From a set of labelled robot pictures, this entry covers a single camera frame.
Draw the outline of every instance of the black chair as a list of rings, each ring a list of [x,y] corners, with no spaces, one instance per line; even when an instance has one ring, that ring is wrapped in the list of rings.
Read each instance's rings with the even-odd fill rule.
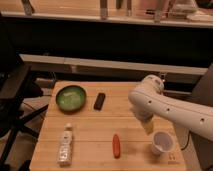
[[[19,131],[38,138],[39,134],[25,124],[40,115],[48,106],[24,117],[22,117],[23,112],[20,111],[20,106],[24,98],[42,95],[42,90],[35,84],[35,77],[30,73],[30,67],[13,49],[0,13],[0,138],[10,131],[0,157],[1,171],[10,168],[5,161]]]

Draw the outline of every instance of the table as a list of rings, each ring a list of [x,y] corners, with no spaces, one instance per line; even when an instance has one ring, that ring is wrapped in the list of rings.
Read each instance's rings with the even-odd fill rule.
[[[87,92],[85,106],[73,115],[61,112],[55,103],[57,92],[67,85],[80,85]],[[31,171],[185,171],[186,166],[171,122],[154,116],[154,130],[169,132],[174,150],[160,157],[150,151],[152,135],[146,135],[133,116],[128,92],[137,82],[57,82],[34,151]],[[99,92],[106,93],[101,111],[93,109]],[[73,125],[72,164],[60,168],[57,153],[66,123]],[[121,156],[112,153],[112,138],[118,134]]]

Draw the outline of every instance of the paper cup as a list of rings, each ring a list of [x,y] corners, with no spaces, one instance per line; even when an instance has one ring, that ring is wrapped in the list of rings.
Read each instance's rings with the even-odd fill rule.
[[[167,132],[155,132],[152,139],[151,151],[155,155],[167,153],[173,149],[174,140]]]

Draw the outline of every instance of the white bottle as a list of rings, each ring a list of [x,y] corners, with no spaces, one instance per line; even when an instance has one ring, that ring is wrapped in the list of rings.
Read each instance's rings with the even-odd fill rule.
[[[60,166],[69,166],[71,164],[72,141],[72,126],[71,124],[66,124],[65,130],[61,136],[58,152],[58,164]]]

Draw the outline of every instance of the green bowl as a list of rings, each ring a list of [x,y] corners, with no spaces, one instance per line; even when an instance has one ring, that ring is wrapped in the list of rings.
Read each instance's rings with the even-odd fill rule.
[[[66,112],[76,111],[86,102],[86,91],[77,85],[70,85],[61,89],[56,95],[58,107]]]

